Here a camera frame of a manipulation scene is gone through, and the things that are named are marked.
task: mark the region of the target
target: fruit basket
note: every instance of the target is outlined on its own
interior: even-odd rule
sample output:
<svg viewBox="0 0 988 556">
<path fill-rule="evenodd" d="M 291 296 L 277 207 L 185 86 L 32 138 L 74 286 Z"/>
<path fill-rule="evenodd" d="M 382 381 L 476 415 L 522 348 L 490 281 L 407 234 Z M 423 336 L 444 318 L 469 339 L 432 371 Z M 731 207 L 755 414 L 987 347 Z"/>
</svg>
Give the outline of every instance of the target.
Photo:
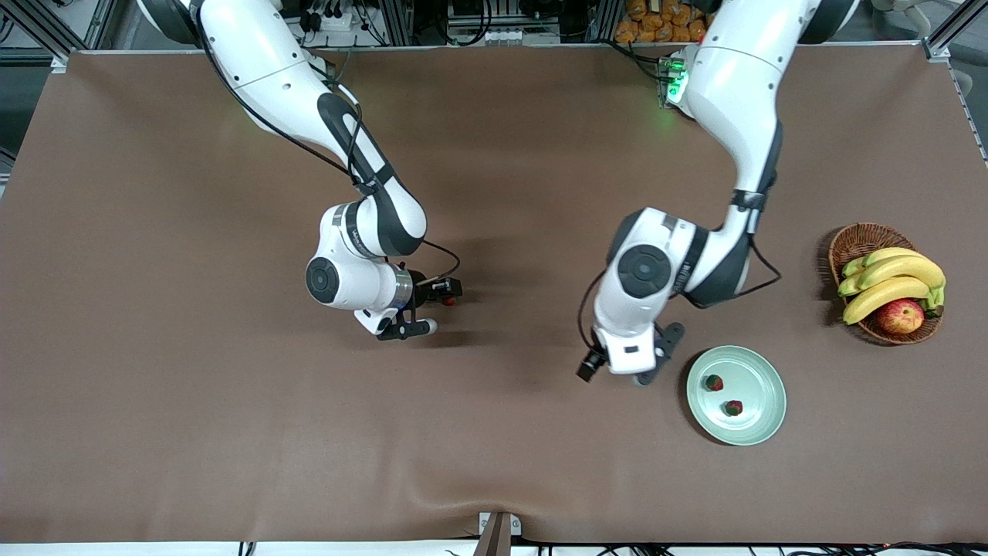
<svg viewBox="0 0 988 556">
<path fill-rule="evenodd" d="M 830 249 L 827 252 L 830 271 L 834 276 L 835 283 L 841 283 L 841 271 L 844 269 L 844 265 L 858 257 L 866 256 L 885 247 L 905 247 L 917 250 L 913 242 L 907 239 L 905 235 L 881 224 L 858 223 L 837 232 L 837 235 L 830 242 Z M 848 305 L 848 303 L 848 299 L 844 298 L 844 304 Z M 943 320 L 943 316 L 928 318 L 923 322 L 923 325 L 908 334 L 885 332 L 878 326 L 874 314 L 860 321 L 858 326 L 866 334 L 883 343 L 903 345 L 919 343 L 929 338 L 940 329 Z"/>
</svg>

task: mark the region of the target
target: red strawberry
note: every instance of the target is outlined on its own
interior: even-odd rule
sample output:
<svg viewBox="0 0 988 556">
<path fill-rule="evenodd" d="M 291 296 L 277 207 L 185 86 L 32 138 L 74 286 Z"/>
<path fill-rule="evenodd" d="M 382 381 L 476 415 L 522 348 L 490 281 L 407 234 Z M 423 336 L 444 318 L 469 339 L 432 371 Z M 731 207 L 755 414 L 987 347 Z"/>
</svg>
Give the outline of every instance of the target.
<svg viewBox="0 0 988 556">
<path fill-rule="evenodd" d="M 724 404 L 724 411 L 732 417 L 737 417 L 744 411 L 744 406 L 738 400 L 731 400 Z"/>
<path fill-rule="evenodd" d="M 720 392 L 724 389 L 724 381 L 717 375 L 710 375 L 706 377 L 703 381 L 703 385 L 706 386 L 711 392 Z"/>
</svg>

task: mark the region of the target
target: banana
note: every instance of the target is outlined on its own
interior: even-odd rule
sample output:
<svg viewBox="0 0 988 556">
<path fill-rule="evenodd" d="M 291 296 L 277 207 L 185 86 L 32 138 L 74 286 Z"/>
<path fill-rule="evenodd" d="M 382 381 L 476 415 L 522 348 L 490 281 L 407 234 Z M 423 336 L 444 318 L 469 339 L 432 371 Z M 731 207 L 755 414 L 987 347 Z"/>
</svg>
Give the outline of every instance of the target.
<svg viewBox="0 0 988 556">
<path fill-rule="evenodd" d="M 912 249 L 906 249 L 904 247 L 885 247 L 884 249 L 879 249 L 877 251 L 874 251 L 863 257 L 858 257 L 855 260 L 849 262 L 848 264 L 844 265 L 844 270 L 842 272 L 844 273 L 845 277 L 854 276 L 855 274 L 858 274 L 863 270 L 865 270 L 865 268 L 868 267 L 869 265 L 872 265 L 878 262 L 879 260 L 898 256 L 898 255 L 913 255 L 918 257 L 923 256 L 921 253 L 918 253 Z"/>
<path fill-rule="evenodd" d="M 895 276 L 919 278 L 931 289 L 943 286 L 947 280 L 943 270 L 926 257 L 895 255 L 866 266 L 859 275 L 857 285 L 859 289 L 867 290 Z"/>
<path fill-rule="evenodd" d="M 848 278 L 845 278 L 844 281 L 841 282 L 841 285 L 837 287 L 837 295 L 842 298 L 846 298 L 848 296 L 861 293 L 862 291 L 858 289 L 858 279 L 860 277 L 861 274 L 854 274 Z"/>
<path fill-rule="evenodd" d="M 912 276 L 889 278 L 858 294 L 844 309 L 844 322 L 857 323 L 874 310 L 897 299 L 927 299 L 931 295 L 930 287 L 918 278 Z"/>
</svg>

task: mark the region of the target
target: plate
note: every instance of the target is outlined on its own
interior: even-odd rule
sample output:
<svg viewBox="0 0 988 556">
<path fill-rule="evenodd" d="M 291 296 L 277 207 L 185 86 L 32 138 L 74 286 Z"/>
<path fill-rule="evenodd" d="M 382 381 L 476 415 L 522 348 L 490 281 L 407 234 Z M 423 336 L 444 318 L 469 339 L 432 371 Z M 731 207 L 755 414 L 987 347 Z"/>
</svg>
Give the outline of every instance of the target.
<svg viewBox="0 0 988 556">
<path fill-rule="evenodd" d="M 717 375 L 724 388 L 712 392 L 704 381 Z M 686 398 L 693 416 L 714 438 L 737 446 L 764 442 L 782 426 L 785 387 L 765 357 L 738 345 L 721 345 L 697 359 L 686 379 Z M 724 405 L 738 400 L 741 415 L 732 417 Z"/>
</svg>

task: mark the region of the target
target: pile of orange-brown objects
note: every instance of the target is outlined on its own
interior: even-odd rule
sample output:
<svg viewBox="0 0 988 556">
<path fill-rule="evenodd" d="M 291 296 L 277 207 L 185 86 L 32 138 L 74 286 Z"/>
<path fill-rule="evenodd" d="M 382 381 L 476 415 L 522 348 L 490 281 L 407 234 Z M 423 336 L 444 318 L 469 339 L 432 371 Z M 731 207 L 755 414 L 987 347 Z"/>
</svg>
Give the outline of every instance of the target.
<svg viewBox="0 0 988 556">
<path fill-rule="evenodd" d="M 652 0 L 658 8 L 658 0 Z M 615 41 L 619 43 L 698 43 L 713 21 L 679 0 L 662 0 L 658 11 L 649 9 L 648 0 L 627 0 L 627 19 L 617 24 Z"/>
</svg>

